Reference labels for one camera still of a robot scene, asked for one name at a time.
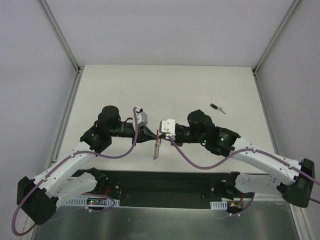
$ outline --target gray floor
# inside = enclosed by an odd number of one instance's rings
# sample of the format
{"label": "gray floor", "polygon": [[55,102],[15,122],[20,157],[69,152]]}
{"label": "gray floor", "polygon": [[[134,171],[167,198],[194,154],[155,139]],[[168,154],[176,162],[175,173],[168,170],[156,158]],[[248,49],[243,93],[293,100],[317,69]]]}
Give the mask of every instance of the gray floor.
{"label": "gray floor", "polygon": [[[74,210],[61,207],[52,217]],[[33,240],[298,240],[289,205],[254,201],[240,217],[225,211],[167,208],[80,209],[36,228]]]}

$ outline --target white table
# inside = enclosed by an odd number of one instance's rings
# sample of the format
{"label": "white table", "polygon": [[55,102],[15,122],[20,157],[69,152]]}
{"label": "white table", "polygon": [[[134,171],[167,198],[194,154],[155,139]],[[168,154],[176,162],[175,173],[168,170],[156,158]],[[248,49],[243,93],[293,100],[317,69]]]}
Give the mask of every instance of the white table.
{"label": "white table", "polygon": [[[226,112],[214,110],[210,103]],[[216,126],[239,133],[254,144],[272,151],[258,91],[249,67],[86,65],[75,97],[59,157],[67,154],[97,119],[102,108],[119,108],[121,120],[133,115],[135,105],[148,115],[148,127],[156,132],[163,119],[175,119],[188,126],[187,116],[201,109]],[[112,139],[103,153],[120,155],[131,146],[131,139]],[[222,156],[211,154],[199,144],[184,144],[184,153],[201,166],[217,163]],[[159,158],[153,160],[154,141],[139,143],[122,159],[97,157],[83,166],[100,170],[203,172],[189,165],[167,141],[162,141]],[[230,159],[207,172],[263,173]]]}

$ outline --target metal frame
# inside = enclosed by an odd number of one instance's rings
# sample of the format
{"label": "metal frame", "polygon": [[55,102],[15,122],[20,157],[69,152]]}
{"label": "metal frame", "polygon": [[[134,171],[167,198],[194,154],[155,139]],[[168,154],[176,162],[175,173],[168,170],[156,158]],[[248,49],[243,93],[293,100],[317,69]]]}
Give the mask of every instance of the metal frame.
{"label": "metal frame", "polygon": [[[76,71],[76,77],[74,79],[72,88],[69,92],[68,101],[67,101],[67,104],[63,110],[63,116],[62,116],[61,122],[59,124],[58,132],[56,134],[54,144],[53,144],[52,149],[50,151],[50,157],[49,157],[48,164],[47,164],[47,166],[49,167],[52,163],[54,163],[56,161],[56,159],[59,155],[61,145],[63,142],[63,138],[64,138],[64,134],[65,134],[65,131],[67,128],[68,120],[69,120],[69,117],[71,114],[72,106],[75,101],[78,86],[80,84],[80,80],[81,80],[81,76],[82,76],[82,72],[83,72],[83,67],[80,67],[78,65],[77,60],[75,59],[75,57],[74,57],[74,55],[73,55],[73,53],[72,53],[72,51],[66,41],[47,1],[46,0],[38,0],[38,2],[40,4],[41,8],[43,9],[43,12],[44,12],[45,16],[47,17],[47,19],[52,27],[53,32],[55,33],[57,39],[59,40],[61,47],[63,48],[69,61],[71,62],[73,68]],[[263,54],[261,55],[259,61],[257,62],[256,66],[253,69],[253,76],[254,76],[256,88],[258,91],[258,95],[260,97],[260,102],[262,105],[266,124],[267,124],[268,130],[269,130],[273,149],[276,154],[278,154],[278,148],[277,148],[274,134],[273,134],[273,131],[272,131],[272,128],[270,125],[268,110],[266,108],[265,101],[264,101],[263,95],[261,93],[261,89],[260,89],[258,80],[256,78],[256,75],[257,75],[257,72],[260,70],[261,66],[263,65],[263,63],[265,62],[267,56],[269,55],[269,53],[272,51],[273,47],[277,43],[277,40],[279,39],[281,33],[285,29],[286,25],[290,21],[293,14],[296,12],[296,10],[301,2],[302,2],[302,0],[293,0],[289,9],[287,10],[283,19],[281,20],[279,26],[277,27],[275,33],[273,34],[272,38],[270,39],[268,45],[266,46],[265,50],[263,51]],[[294,222],[296,224],[296,228],[297,228],[300,239],[301,240],[315,240],[315,237],[313,236],[313,232],[310,228],[310,224],[308,222],[308,218],[306,216],[305,210],[300,207],[295,207],[293,205],[290,205],[290,207],[291,207],[292,215],[293,215]],[[24,214],[19,230],[20,231],[26,230],[32,224],[33,224],[33,221],[26,214]],[[32,232],[33,231],[31,231],[29,234],[21,237],[21,239],[22,240],[31,239]]]}

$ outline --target white wall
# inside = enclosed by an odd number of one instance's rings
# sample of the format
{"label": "white wall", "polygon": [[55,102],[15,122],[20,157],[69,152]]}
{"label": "white wall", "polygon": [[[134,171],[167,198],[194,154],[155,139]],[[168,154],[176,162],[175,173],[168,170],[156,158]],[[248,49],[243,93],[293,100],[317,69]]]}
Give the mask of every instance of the white wall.
{"label": "white wall", "polygon": [[48,0],[81,66],[254,67],[293,0]]}
{"label": "white wall", "polygon": [[75,72],[36,0],[0,2],[0,239],[17,183],[44,170]]}
{"label": "white wall", "polygon": [[[258,73],[275,142],[281,154],[315,162],[320,179],[320,1],[305,0]],[[320,200],[320,187],[312,197]],[[306,209],[315,236],[320,205]]]}

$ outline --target white arm segment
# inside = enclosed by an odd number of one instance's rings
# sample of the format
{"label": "white arm segment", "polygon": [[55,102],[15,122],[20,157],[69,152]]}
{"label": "white arm segment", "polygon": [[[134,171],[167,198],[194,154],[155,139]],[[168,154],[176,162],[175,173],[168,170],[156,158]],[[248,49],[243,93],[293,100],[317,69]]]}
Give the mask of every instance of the white arm segment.
{"label": "white arm segment", "polygon": [[[290,164],[292,167],[296,167],[297,169],[301,169],[301,166],[299,165],[299,161],[285,158],[283,156],[277,155],[275,153],[269,152],[267,150],[262,149],[261,147],[258,147],[256,145],[253,145],[251,142],[247,141],[245,138],[241,137],[238,138],[235,143],[233,144],[233,147],[235,148],[234,151],[240,150],[240,149],[257,149],[264,152],[267,152],[269,154],[272,154],[273,156],[276,156],[277,158],[280,158]],[[273,178],[276,178],[277,181],[283,183],[284,185],[291,186],[296,181],[294,180],[295,176],[298,176],[299,173],[296,171],[289,169],[289,167],[283,165],[282,163],[278,162],[277,160],[266,156],[264,154],[258,153],[258,152],[252,152],[252,151],[246,151],[246,152],[240,152],[232,157],[233,159],[242,161],[244,163],[250,164],[267,174],[270,174],[273,176]]]}
{"label": "white arm segment", "polygon": [[56,209],[83,193],[91,192],[95,189],[96,185],[97,180],[95,177],[87,172],[71,181],[68,181],[53,195],[54,197],[59,198],[56,202]]}
{"label": "white arm segment", "polygon": [[[84,141],[78,142],[74,148],[63,158],[59,159],[57,163],[65,159],[66,157],[78,152],[78,151],[91,151],[90,146],[85,143]],[[63,163],[55,172],[51,174],[47,178],[45,182],[43,182],[39,188],[40,189],[46,189],[45,194],[51,198],[53,197],[58,189],[61,188],[62,184],[65,183],[65,181],[71,177],[82,165],[86,164],[87,162],[95,159],[94,154],[84,153],[74,156],[72,159],[67,160],[65,163]],[[45,176],[55,167],[55,165],[48,168],[46,171],[40,173],[39,175],[34,177],[34,184],[37,184],[41,179],[46,179]]]}

